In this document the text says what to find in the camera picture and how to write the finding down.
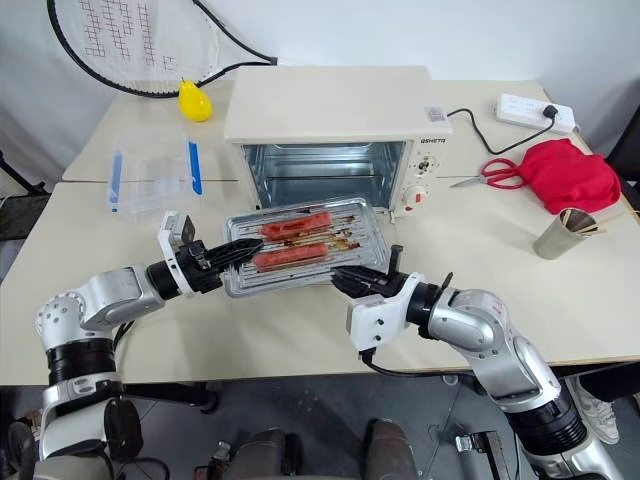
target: power strip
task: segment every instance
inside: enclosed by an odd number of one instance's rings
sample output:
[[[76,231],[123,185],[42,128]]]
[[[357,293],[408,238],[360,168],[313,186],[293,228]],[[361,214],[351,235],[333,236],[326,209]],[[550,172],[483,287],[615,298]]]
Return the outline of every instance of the power strip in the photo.
[[[551,131],[563,135],[571,133],[576,127],[576,122],[571,107],[564,105],[503,93],[498,99],[496,116],[501,122],[543,129],[549,126],[549,119],[542,115],[542,111],[548,105],[553,105],[558,109],[556,123]]]

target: metal cup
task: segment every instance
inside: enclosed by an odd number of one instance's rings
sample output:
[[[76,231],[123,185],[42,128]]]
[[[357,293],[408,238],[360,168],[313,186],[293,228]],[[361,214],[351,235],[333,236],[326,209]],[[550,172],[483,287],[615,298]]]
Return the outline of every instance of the metal cup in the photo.
[[[567,214],[569,214],[569,218],[565,225],[562,220]],[[595,223],[595,219],[587,212],[578,208],[565,208],[551,222],[551,225],[544,233],[533,242],[533,249],[538,256],[547,260],[558,258],[587,238],[587,236],[575,232],[590,225],[595,225]]]

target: table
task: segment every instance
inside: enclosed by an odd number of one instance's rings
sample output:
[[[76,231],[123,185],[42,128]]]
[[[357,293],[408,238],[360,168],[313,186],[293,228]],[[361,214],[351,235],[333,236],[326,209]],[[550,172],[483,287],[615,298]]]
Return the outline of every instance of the table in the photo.
[[[502,82],[502,81],[434,81],[439,98],[448,112],[460,107],[470,108],[476,115],[481,130],[485,133],[494,150],[510,145],[535,130],[513,127],[496,122],[495,107],[501,93],[511,93],[523,97],[547,100],[548,97],[538,82]],[[111,173],[113,145],[118,135],[132,128],[159,125],[179,125],[187,131],[189,137],[199,144],[201,175],[203,180],[237,180],[238,176],[222,146],[224,117],[229,104],[233,82],[217,80],[205,87],[213,101],[213,117],[203,123],[186,120],[178,110],[175,98],[158,100],[120,94],[116,97],[93,136],[71,163],[62,176],[65,181],[106,182]],[[476,141],[471,123],[465,114],[452,118],[454,133],[451,138],[452,149],[449,160],[438,170],[438,175],[470,175],[477,165],[484,162],[487,153],[480,142]],[[545,138],[561,138],[549,134]],[[577,136],[571,139],[576,145],[587,149]],[[526,146],[514,149],[504,156],[518,159]]]
[[[489,99],[495,92],[544,93],[535,82],[445,86],[460,95],[450,108],[477,109],[478,122],[495,146],[529,132],[490,121]],[[467,123],[454,121],[452,163],[443,165],[442,177],[474,174],[489,158]],[[572,140],[580,144],[579,138]],[[521,152],[510,157],[520,160]],[[616,220],[608,235],[547,261],[533,253],[531,243],[552,216],[530,190],[449,189],[456,181],[434,179],[419,218],[392,225],[379,217],[387,243],[405,246],[404,271],[422,272],[433,283],[453,271],[452,285],[496,293],[552,364],[640,359],[640,226],[634,217]],[[58,184],[0,287],[0,384],[46,383],[46,359],[33,319],[49,297],[101,271],[161,258],[157,226],[132,227],[109,214],[104,189],[103,183]],[[621,200],[596,217],[625,208]],[[186,211],[197,237],[211,248],[221,239],[224,218],[249,209],[239,182],[209,181],[205,198],[193,199]],[[345,332],[347,305],[348,299],[327,285],[241,300],[228,298],[223,290],[178,298],[137,322],[118,349],[118,368],[128,383],[367,371]],[[420,339],[414,327],[381,349],[376,362],[396,369],[466,366],[447,345]]]

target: plastic storage box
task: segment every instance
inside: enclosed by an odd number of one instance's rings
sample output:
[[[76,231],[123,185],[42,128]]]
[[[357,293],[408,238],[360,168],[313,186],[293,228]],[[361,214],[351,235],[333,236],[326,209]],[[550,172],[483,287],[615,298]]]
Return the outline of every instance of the plastic storage box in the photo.
[[[160,221],[165,210],[202,196],[198,145],[181,127],[129,130],[115,142],[107,206],[131,223]]]

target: oven label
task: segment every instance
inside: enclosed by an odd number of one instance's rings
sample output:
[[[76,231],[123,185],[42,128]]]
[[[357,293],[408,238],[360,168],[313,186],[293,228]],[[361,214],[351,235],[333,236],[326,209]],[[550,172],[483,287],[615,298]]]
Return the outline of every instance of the oven label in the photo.
[[[445,143],[446,138],[421,138],[420,143]]]
[[[431,122],[444,122],[447,118],[441,107],[424,107],[424,112]]]

